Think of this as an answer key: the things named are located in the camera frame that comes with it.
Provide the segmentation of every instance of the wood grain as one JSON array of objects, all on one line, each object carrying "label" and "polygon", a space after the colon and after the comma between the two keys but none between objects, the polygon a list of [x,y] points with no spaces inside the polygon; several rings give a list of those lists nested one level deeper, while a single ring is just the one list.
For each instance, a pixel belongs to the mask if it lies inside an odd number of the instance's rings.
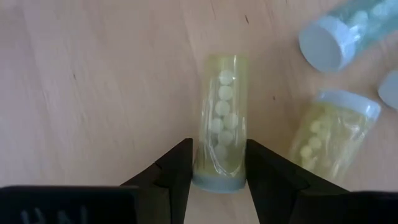
[{"label": "wood grain", "polygon": [[[321,88],[376,101],[398,35],[338,75],[297,34],[339,0],[0,0],[0,185],[118,185],[196,137],[203,61],[250,58],[248,134],[285,156]],[[398,114],[383,105],[342,186],[398,190]],[[248,189],[192,187],[187,223],[258,223]]]}]

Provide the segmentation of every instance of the pill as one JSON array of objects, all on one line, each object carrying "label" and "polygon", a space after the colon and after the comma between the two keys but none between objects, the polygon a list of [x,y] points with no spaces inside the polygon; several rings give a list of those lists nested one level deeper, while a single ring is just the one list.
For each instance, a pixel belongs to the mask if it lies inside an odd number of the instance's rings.
[{"label": "pill", "polygon": [[224,126],[228,129],[235,129],[238,125],[238,116],[235,113],[230,113],[224,117]]},{"label": "pill", "polygon": [[220,83],[222,85],[229,85],[232,83],[232,81],[235,79],[235,77],[234,77],[234,73],[232,73],[231,71],[222,70],[220,72],[218,79],[220,80]]},{"label": "pill", "polygon": [[326,128],[321,128],[318,131],[317,136],[321,140],[326,140],[329,137],[329,130]]},{"label": "pill", "polygon": [[212,119],[211,122],[209,122],[209,129],[212,133],[220,133],[224,128],[224,122],[219,119],[219,118],[215,118]]},{"label": "pill", "polygon": [[331,167],[331,161],[329,159],[323,159],[322,166],[323,167]]},{"label": "pill", "polygon": [[321,122],[320,121],[312,121],[310,130],[312,133],[317,133],[321,129]]},{"label": "pill", "polygon": [[310,140],[308,140],[308,145],[312,148],[312,149],[320,149],[322,147],[322,142],[321,139],[319,139],[318,137],[311,137]]},{"label": "pill", "polygon": [[353,26],[365,24],[367,23],[368,19],[369,16],[365,11],[358,11],[350,19],[350,24],[352,24]]},{"label": "pill", "polygon": [[315,159],[303,159],[302,167],[308,171],[312,171],[315,168]]},{"label": "pill", "polygon": [[231,107],[226,101],[220,100],[216,103],[216,113],[220,116],[227,115],[230,109]]},{"label": "pill", "polygon": [[234,92],[230,86],[220,86],[220,89],[218,89],[218,96],[222,100],[230,100],[232,99],[232,96],[234,95]]},{"label": "pill", "polygon": [[229,146],[234,139],[234,135],[230,131],[222,131],[218,135],[218,144]]},{"label": "pill", "polygon": [[319,118],[323,127],[329,128],[331,126],[331,118],[327,115],[323,115]]},{"label": "pill", "polygon": [[227,155],[227,151],[225,146],[218,144],[216,147],[214,147],[214,153],[217,157],[217,159],[224,160]]},{"label": "pill", "polygon": [[300,155],[303,158],[309,158],[312,155],[312,148],[310,146],[303,146],[300,149]]},{"label": "pill", "polygon": [[388,16],[388,5],[386,3],[379,3],[377,5],[375,5],[372,10],[371,10],[371,14],[374,17],[378,17],[380,19],[384,19]]}]

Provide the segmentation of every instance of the white plastic cap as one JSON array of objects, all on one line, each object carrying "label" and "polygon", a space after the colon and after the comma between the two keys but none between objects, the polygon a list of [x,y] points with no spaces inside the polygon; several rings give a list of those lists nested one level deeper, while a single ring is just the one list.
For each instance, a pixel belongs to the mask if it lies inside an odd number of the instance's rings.
[{"label": "white plastic cap", "polygon": [[245,177],[215,177],[193,174],[192,183],[202,190],[218,194],[231,194],[244,188]]},{"label": "white plastic cap", "polygon": [[375,101],[345,90],[321,91],[316,101],[329,102],[342,108],[351,109],[375,121],[381,112],[380,105]]},{"label": "white plastic cap", "polygon": [[398,71],[390,72],[379,87],[380,98],[398,110]]},{"label": "white plastic cap", "polygon": [[325,16],[301,31],[298,41],[305,59],[317,70],[335,73],[355,56],[354,35],[333,16]]}]

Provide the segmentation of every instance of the clear plastic tube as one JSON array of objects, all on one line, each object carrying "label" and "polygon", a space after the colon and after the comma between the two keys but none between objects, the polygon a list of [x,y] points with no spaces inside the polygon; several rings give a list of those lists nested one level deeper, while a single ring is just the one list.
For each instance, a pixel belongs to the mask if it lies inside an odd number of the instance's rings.
[{"label": "clear plastic tube", "polygon": [[304,57],[313,67],[335,73],[397,29],[397,0],[351,0],[312,22],[298,39]]},{"label": "clear plastic tube", "polygon": [[230,193],[246,183],[247,64],[238,55],[211,55],[206,61],[192,180],[203,190]]},{"label": "clear plastic tube", "polygon": [[380,106],[343,90],[320,93],[303,119],[290,160],[332,182],[343,179]]}]

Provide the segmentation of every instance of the bottle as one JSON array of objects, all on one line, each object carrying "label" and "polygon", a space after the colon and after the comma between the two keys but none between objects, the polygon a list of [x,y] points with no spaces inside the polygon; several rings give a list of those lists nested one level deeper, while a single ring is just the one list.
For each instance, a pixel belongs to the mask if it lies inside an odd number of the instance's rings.
[{"label": "bottle", "polygon": [[247,65],[238,55],[211,55],[206,61],[192,179],[203,190],[232,193],[246,184]]},{"label": "bottle", "polygon": [[341,181],[380,112],[380,105],[363,96],[322,91],[296,133],[289,159],[326,180]]},{"label": "bottle", "polygon": [[313,67],[334,73],[396,29],[397,0],[351,0],[311,23],[298,39],[304,57]]}]

